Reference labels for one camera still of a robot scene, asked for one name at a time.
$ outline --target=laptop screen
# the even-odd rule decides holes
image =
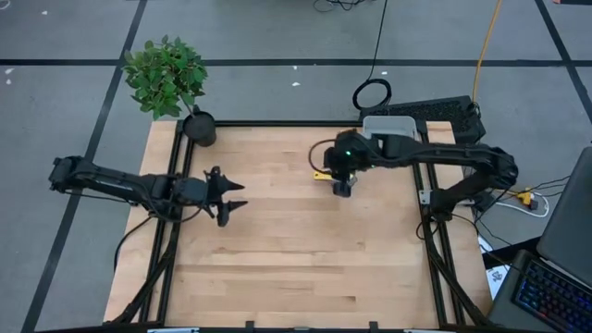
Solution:
[[[592,147],[580,154],[536,249],[592,286]]]

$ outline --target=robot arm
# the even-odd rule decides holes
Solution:
[[[325,151],[324,166],[336,180],[333,192],[349,197],[349,179],[356,171],[373,167],[407,167],[432,163],[473,167],[475,173],[449,189],[435,189],[422,199],[435,218],[450,220],[454,206],[488,188],[508,190],[516,183],[518,167],[500,148],[484,144],[457,145],[421,143],[401,135],[376,135],[366,139],[355,129],[338,134],[335,145]]]
[[[228,223],[231,211],[247,204],[222,201],[222,194],[226,191],[241,190],[244,187],[221,175],[218,166],[205,173],[204,181],[181,178],[179,175],[137,176],[96,166],[80,156],[70,156],[54,161],[54,170],[49,181],[53,191],[64,193],[73,189],[92,189],[141,204],[159,217],[167,216],[170,208],[183,206],[200,207],[210,217],[214,217],[210,207],[215,206],[220,227]]]

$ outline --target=wire bundle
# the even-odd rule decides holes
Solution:
[[[330,9],[319,9],[318,3],[321,1],[325,1],[326,3],[330,4]],[[357,5],[360,5],[364,1],[366,1],[366,0],[356,0],[356,1],[352,1],[352,2],[343,2],[341,0],[314,0],[313,7],[317,12],[327,13],[327,12],[333,10],[333,6],[335,4],[338,4],[341,6],[341,8],[343,8],[343,10],[350,11],[350,10],[352,10],[352,8],[354,8]]]

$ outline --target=wooden table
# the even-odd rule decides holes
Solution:
[[[174,128],[175,122],[152,125],[141,174],[167,172]],[[430,141],[453,142],[449,123],[428,128]],[[205,169],[221,166],[246,186],[225,199],[249,204],[225,228],[206,214],[182,225],[167,326],[244,327],[247,320],[257,327],[438,326],[426,247],[415,237],[420,216],[412,169],[358,173],[351,198],[333,195],[327,183],[313,180],[307,153],[339,130],[221,128],[214,146],[195,147],[191,175],[202,179]],[[318,164],[324,148],[314,152]],[[463,176],[458,166],[436,170],[443,188]],[[466,208],[455,213],[471,218]],[[145,216],[131,208],[127,230]],[[144,282],[155,225],[123,245],[105,319],[119,315]],[[486,313],[491,298],[475,230],[456,218],[449,234],[458,279]],[[453,322],[443,279],[442,286]]]

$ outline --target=keyboard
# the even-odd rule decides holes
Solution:
[[[590,289],[559,271],[530,260],[512,301],[560,332],[592,333]]]

